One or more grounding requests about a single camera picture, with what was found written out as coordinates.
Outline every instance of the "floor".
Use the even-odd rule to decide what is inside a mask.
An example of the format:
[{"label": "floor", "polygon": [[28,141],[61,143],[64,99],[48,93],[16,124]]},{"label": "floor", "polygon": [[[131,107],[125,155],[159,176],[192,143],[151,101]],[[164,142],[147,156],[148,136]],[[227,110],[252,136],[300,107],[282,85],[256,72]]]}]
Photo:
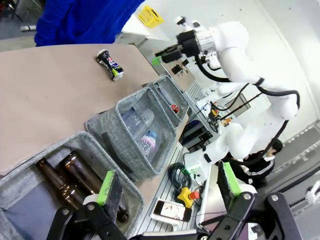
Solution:
[{"label": "floor", "polygon": [[21,32],[21,26],[36,25],[42,12],[32,5],[30,11],[29,0],[20,2],[17,14],[13,19],[9,17],[0,18],[0,52],[32,48],[36,44],[34,42],[35,31]]}]

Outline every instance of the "green gripper pad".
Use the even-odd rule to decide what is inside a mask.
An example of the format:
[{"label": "green gripper pad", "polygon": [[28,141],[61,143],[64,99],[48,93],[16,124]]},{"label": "green gripper pad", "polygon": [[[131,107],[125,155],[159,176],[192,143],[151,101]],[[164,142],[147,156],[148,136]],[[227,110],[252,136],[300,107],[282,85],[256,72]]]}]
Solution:
[{"label": "green gripper pad", "polygon": [[219,186],[225,208],[229,210],[235,197],[241,193],[240,185],[229,162],[219,162],[217,184]]}]

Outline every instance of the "plastic water bottle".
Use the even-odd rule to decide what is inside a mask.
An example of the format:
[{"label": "plastic water bottle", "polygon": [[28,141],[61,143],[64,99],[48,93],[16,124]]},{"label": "plastic water bottle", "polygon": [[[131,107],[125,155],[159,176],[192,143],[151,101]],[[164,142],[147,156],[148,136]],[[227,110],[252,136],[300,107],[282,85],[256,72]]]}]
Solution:
[{"label": "plastic water bottle", "polygon": [[154,117],[154,113],[146,108],[140,115],[134,112],[125,120],[126,126],[137,142],[144,136]]},{"label": "plastic water bottle", "polygon": [[154,131],[149,131],[139,141],[138,146],[146,157],[148,157],[149,154],[154,151],[156,147],[156,138],[157,134]]}]

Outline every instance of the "robotic arm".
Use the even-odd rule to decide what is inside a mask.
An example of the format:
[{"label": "robotic arm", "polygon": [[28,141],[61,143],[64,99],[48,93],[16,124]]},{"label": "robotic arm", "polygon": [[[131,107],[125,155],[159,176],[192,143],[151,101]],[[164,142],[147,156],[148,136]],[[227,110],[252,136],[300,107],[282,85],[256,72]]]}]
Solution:
[{"label": "robotic arm", "polygon": [[315,182],[310,191],[306,192],[305,201],[314,204],[320,198],[320,180]]},{"label": "robotic arm", "polygon": [[[265,112],[253,118],[252,121],[248,121],[245,126],[232,123],[214,142],[203,149],[185,155],[185,166],[191,173],[194,173],[198,183],[202,184],[207,179],[208,165],[215,164],[228,152],[236,159],[243,159],[259,140],[260,144],[267,145],[263,152],[265,154],[273,141],[283,132],[288,121],[298,112],[299,93],[290,90],[281,82],[277,84],[262,78],[252,67],[245,53],[248,42],[249,34],[242,24],[226,22],[209,29],[180,33],[177,36],[176,45],[155,55],[156,57],[161,56],[165,63],[181,58],[182,54],[187,57],[194,56],[199,69],[206,77],[217,82],[234,84],[229,85],[230,91],[224,91],[222,95],[237,91],[245,83],[249,83],[268,95],[271,102],[271,106]],[[211,57],[212,53],[216,54],[219,65],[227,78],[216,77],[203,68],[204,62],[211,67],[217,67],[216,59]],[[220,91],[229,86],[228,84],[221,85]],[[240,162],[239,164],[250,165],[252,163]]]}]

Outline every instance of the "white wall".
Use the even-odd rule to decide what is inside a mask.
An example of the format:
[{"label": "white wall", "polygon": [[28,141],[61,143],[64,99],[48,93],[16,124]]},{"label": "white wall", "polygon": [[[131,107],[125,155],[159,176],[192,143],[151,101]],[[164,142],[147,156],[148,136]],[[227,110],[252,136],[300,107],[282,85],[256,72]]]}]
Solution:
[{"label": "white wall", "polygon": [[320,6],[316,0],[260,0],[296,55],[320,107]]},{"label": "white wall", "polygon": [[[181,31],[174,23],[178,15],[186,16],[189,20],[198,20],[206,27],[227,21],[240,21],[250,34],[247,54],[260,70],[261,76],[268,81],[281,81],[300,93],[300,111],[288,124],[281,136],[282,140],[291,138],[317,119],[316,109],[306,87],[307,78],[286,40],[260,2],[256,0],[146,0],[142,5],[144,4],[155,8],[164,18],[165,23],[161,25],[161,28],[172,39],[167,45],[174,44],[175,36]],[[163,45],[166,44],[146,45],[145,47],[159,50]],[[207,79],[202,80],[205,77],[197,72],[196,68],[191,69],[197,81],[208,83]],[[251,87],[244,94],[249,99],[256,93],[255,87]],[[239,120],[245,122],[248,119],[258,118],[257,114],[268,107],[265,98],[261,98],[252,105],[254,107],[239,116]]]}]

